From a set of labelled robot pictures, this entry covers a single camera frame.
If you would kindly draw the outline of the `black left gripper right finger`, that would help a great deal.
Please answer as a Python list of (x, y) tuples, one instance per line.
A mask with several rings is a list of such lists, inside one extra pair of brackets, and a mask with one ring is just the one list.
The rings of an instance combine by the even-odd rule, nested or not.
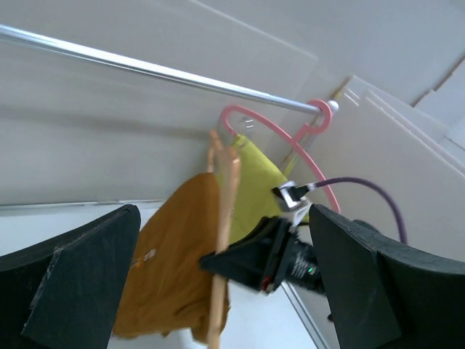
[(464, 263), (328, 209), (310, 233), (341, 348), (463, 348)]

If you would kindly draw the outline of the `wooden hanger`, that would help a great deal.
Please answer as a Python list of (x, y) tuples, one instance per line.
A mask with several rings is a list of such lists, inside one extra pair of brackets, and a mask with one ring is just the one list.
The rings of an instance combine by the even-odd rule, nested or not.
[[(208, 172), (218, 171), (222, 179), (219, 194), (219, 225), (216, 252), (221, 253), (229, 246), (231, 215), (235, 205), (240, 179), (240, 158), (233, 147), (225, 147), (216, 130), (211, 130), (208, 153)], [(212, 281), (211, 304), (207, 348), (219, 349), (222, 333), (227, 281), (215, 275)]]

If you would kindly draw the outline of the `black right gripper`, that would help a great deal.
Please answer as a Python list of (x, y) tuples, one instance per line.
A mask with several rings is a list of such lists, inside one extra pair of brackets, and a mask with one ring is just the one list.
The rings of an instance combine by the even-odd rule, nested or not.
[(297, 227), (277, 216), (263, 217), (226, 250), (202, 256), (199, 266), (255, 291), (272, 293), (288, 282), (316, 294), (326, 293), (313, 245), (301, 241)]

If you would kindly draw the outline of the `brown trousers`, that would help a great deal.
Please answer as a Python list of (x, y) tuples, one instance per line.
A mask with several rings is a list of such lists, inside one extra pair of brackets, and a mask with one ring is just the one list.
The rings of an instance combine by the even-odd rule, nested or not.
[(139, 233), (113, 336), (134, 339), (189, 329), (207, 344), (213, 274), (200, 259), (217, 250), (220, 186), (211, 172), (176, 189)]

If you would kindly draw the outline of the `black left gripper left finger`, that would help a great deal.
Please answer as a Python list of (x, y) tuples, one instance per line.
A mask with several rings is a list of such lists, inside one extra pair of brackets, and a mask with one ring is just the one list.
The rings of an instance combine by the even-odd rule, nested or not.
[(140, 211), (127, 204), (1, 257), (2, 348), (106, 348)]

